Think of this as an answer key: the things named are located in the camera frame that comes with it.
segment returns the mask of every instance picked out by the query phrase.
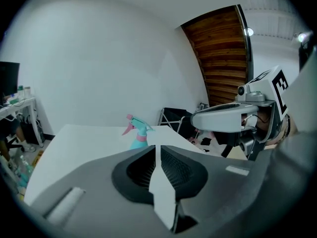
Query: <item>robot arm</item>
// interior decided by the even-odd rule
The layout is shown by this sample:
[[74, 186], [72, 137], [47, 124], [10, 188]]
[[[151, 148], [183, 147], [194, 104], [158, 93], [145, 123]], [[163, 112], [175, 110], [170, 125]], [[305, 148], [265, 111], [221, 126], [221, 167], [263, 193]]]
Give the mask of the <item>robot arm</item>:
[[[255, 160], [266, 142], [276, 138], [281, 130], [288, 112], [281, 94], [287, 87], [282, 68], [276, 66], [240, 86], [235, 102], [196, 112], [191, 123], [198, 129], [213, 131], [220, 144], [239, 145], [249, 160]], [[267, 131], [256, 127], [257, 113], [262, 107], [271, 110]]]

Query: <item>person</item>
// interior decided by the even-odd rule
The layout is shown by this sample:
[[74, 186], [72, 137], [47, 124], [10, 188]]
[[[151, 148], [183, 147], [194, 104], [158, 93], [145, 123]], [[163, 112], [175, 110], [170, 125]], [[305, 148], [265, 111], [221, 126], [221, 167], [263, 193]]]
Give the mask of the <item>person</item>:
[[26, 152], [35, 152], [35, 147], [28, 144], [25, 140], [22, 128], [17, 119], [9, 115], [6, 118], [0, 120], [0, 153], [8, 161], [9, 166], [16, 169], [17, 166], [11, 159], [9, 155], [9, 150], [5, 144], [5, 139], [9, 134], [16, 134], [17, 138], [20, 140], [20, 144], [23, 146]]
[[[271, 107], [267, 107], [267, 108], [261, 107], [260, 110], [258, 111], [258, 120], [257, 120], [256, 127], [257, 129], [263, 131], [264, 133], [267, 133], [268, 131], [270, 114], [271, 114]], [[245, 117], [247, 117], [246, 114], [243, 114], [241, 116], [242, 125], [245, 125], [246, 123], [244, 120]], [[277, 135], [276, 138], [269, 140], [266, 143], [266, 145], [269, 146], [269, 145], [278, 144], [282, 142], [285, 137], [291, 136], [295, 134], [296, 132], [297, 132], [297, 127], [295, 125], [293, 118], [290, 115], [288, 115], [288, 117], [285, 116], [282, 121], [282, 127], [279, 134]]]

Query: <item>black mesh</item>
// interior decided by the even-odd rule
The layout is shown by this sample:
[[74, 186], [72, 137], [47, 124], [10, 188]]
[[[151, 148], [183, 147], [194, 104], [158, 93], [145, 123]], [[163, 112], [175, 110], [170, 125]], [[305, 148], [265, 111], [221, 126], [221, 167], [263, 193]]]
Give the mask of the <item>black mesh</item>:
[[131, 163], [127, 168], [127, 174], [136, 185], [149, 190], [151, 175], [155, 167], [155, 149], [153, 149]]
[[197, 161], [179, 154], [167, 146], [161, 146], [161, 166], [175, 189], [176, 201], [196, 196], [208, 179], [206, 168]]
[[191, 168], [173, 155], [161, 149], [162, 169], [174, 189], [187, 183], [193, 176]]

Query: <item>ceiling light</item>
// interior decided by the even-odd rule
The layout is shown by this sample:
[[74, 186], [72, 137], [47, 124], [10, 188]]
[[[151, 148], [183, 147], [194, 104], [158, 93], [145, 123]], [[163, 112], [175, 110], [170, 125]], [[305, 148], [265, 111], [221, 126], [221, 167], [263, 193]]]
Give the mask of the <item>ceiling light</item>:
[[254, 33], [253, 30], [250, 27], [248, 27], [248, 33], [249, 33], [249, 36], [253, 35], [253, 33]]
[[300, 42], [303, 42], [303, 40], [306, 38], [306, 36], [307, 36], [307, 34], [301, 33], [300, 35], [298, 35], [298, 40], [299, 40]]

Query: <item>bottle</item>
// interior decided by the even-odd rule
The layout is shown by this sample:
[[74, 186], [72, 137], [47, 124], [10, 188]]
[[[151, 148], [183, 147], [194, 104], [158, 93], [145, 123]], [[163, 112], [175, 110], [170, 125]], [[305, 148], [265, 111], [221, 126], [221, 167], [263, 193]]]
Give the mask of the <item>bottle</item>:
[[26, 183], [29, 182], [29, 177], [26, 174], [21, 172], [20, 167], [18, 167], [14, 173], [15, 173], [15, 175], [17, 177], [19, 177], [20, 179], [24, 180]]
[[23, 99], [24, 98], [24, 88], [23, 88], [23, 85], [19, 85], [18, 87], [18, 96], [20, 99]]
[[25, 182], [25, 180], [19, 179], [19, 186], [26, 188], [28, 186], [28, 184]]
[[31, 174], [34, 171], [34, 168], [26, 161], [23, 155], [20, 156], [20, 159], [26, 168], [28, 176], [31, 177]]
[[31, 96], [31, 87], [29, 87], [29, 86], [24, 87], [24, 97], [26, 99], [30, 99], [32, 97]]
[[134, 117], [133, 115], [127, 115], [127, 118], [130, 120], [130, 122], [127, 129], [124, 131], [122, 135], [127, 134], [130, 130], [134, 128], [137, 128], [139, 130], [137, 134], [137, 138], [133, 141], [130, 149], [137, 149], [137, 148], [148, 146], [147, 132], [154, 131], [154, 129], [151, 126], [149, 126], [145, 121], [137, 117]]

